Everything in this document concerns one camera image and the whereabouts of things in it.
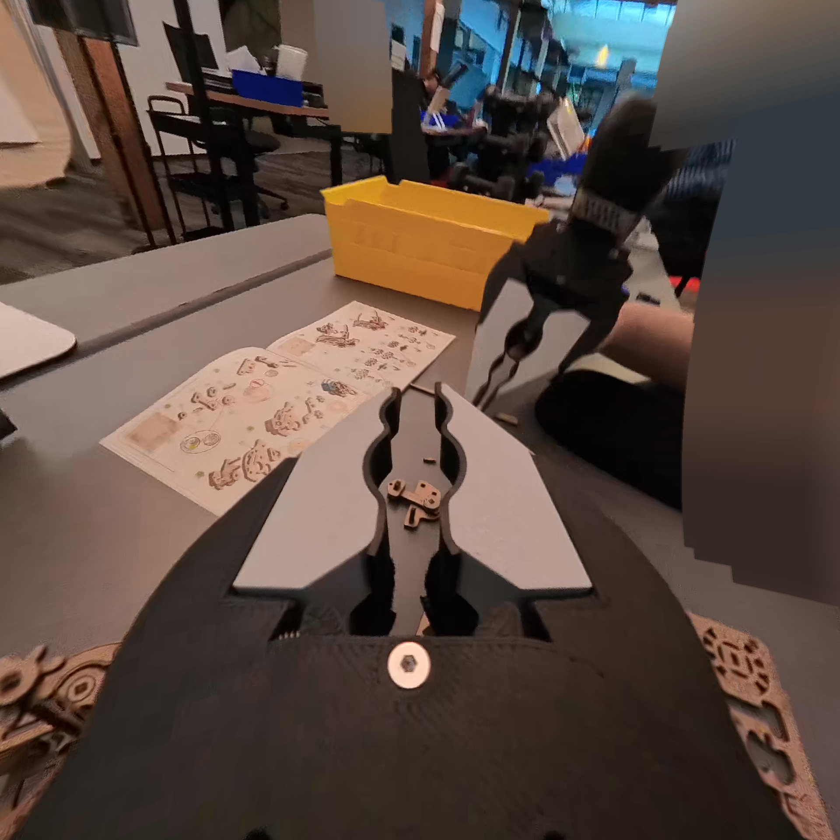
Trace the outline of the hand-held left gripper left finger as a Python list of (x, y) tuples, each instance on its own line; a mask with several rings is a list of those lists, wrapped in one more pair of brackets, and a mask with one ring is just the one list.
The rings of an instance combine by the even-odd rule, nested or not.
[(237, 594), (334, 610), (351, 634), (391, 632), (395, 567), (381, 485), (402, 396), (372, 396), (296, 458), (234, 578)]

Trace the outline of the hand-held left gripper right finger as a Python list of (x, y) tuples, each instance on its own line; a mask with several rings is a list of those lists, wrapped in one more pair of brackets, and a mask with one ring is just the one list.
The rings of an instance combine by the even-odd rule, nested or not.
[(593, 583), (530, 449), (450, 385), (434, 389), (449, 483), (434, 554), (434, 634), (468, 636), (498, 607), (587, 596)]

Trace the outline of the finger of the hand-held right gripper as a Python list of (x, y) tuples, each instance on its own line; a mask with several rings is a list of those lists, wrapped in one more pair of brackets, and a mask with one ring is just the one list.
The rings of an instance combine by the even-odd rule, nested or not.
[(590, 323), (577, 311), (556, 311), (549, 315), (537, 352), (537, 376), (555, 373)]
[(509, 351), (511, 333), (531, 312), (531, 295), (519, 282), (506, 282), (476, 329), (466, 379), (466, 399), (488, 407), (516, 373), (519, 361)]

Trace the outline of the small wooden model assembly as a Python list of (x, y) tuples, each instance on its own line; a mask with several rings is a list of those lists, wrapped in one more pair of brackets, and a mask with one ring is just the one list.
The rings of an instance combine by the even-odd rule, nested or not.
[(439, 518), (442, 493), (426, 481), (418, 481), (412, 490), (405, 481), (394, 479), (388, 484), (387, 496), (390, 501), (407, 505), (403, 524), (406, 530), (416, 530), (422, 522)]

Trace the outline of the person's right forearm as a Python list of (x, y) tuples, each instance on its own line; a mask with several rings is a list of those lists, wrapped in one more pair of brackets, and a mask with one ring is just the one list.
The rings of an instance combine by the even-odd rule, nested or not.
[(598, 353), (653, 382), (684, 393), (695, 328), (693, 314), (628, 302)]

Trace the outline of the wooden laser-cut parts sheet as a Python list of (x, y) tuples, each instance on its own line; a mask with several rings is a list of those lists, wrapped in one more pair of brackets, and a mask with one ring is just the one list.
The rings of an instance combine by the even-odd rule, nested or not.
[(835, 839), (791, 699), (768, 647), (758, 638), (688, 613), (732, 723), (763, 784), (804, 839)]

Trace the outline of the large partly assembled wooden model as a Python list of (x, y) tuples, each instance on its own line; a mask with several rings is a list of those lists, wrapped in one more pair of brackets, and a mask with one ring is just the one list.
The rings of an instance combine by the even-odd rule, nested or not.
[(1, 838), (25, 823), (79, 740), (120, 644), (72, 656), (45, 645), (1, 661)]

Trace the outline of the thin wooden stick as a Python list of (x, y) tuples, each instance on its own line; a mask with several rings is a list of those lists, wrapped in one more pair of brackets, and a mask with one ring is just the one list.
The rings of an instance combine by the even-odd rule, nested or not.
[[(426, 394), (427, 396), (435, 396), (435, 391), (432, 388), (427, 388), (423, 385), (417, 385), (415, 383), (410, 384), (408, 387), (415, 390), (416, 392)], [(517, 427), (520, 423), (519, 419), (516, 416), (510, 415), (508, 413), (495, 413), (492, 415), (492, 417), (496, 421), (511, 427)]]

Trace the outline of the yellow plastic bin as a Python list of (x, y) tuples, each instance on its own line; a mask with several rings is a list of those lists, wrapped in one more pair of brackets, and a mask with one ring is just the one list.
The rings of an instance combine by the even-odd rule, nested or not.
[(478, 312), (487, 278), (550, 214), (383, 175), (321, 192), (339, 277)]

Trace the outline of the open instruction booklet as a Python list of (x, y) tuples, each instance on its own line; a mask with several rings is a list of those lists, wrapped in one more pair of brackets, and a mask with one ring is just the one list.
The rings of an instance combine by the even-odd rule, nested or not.
[(220, 516), (370, 397), (405, 390), (454, 341), (352, 301), (266, 349), (226, 353), (100, 445)]

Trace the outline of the black office chair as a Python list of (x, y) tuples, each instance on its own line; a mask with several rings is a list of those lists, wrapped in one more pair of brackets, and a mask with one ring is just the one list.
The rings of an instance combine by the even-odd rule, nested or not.
[[(254, 175), (259, 171), (259, 158), (278, 151), (280, 143), (272, 134), (246, 127), (242, 127), (242, 130), (237, 133), (235, 132), (236, 127), (237, 125), (228, 126), (229, 131), (223, 141), (221, 155), (233, 163), (237, 175), (243, 175), (247, 170)], [(288, 210), (288, 200), (283, 195), (258, 184), (254, 184), (254, 188), (256, 206), (262, 219), (268, 220), (270, 218), (270, 208), (266, 204), (266, 197), (278, 201), (281, 211)]]

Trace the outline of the white rounded board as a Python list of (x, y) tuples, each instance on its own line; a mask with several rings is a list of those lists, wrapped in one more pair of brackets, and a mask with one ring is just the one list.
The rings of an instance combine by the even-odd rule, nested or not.
[(1, 380), (55, 361), (77, 347), (77, 337), (51, 322), (1, 304)]

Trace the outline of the blue storage bin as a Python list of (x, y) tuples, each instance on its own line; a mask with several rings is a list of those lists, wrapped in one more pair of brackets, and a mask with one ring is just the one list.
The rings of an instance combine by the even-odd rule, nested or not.
[(300, 80), (273, 77), (248, 70), (231, 70), (232, 85), (238, 96), (282, 107), (303, 107)]

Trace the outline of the wooden easel board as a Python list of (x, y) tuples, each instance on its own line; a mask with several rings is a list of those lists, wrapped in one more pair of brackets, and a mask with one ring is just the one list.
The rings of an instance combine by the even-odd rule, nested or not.
[(26, 2), (1, 2), (1, 187), (41, 186), (70, 163), (87, 164), (90, 145), (67, 63), (53, 31)]

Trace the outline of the black framed panel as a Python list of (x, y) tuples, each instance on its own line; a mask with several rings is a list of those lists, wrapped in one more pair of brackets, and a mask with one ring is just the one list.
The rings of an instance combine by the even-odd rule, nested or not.
[(118, 45), (139, 45), (127, 1), (27, 1), (27, 6), (37, 25)]

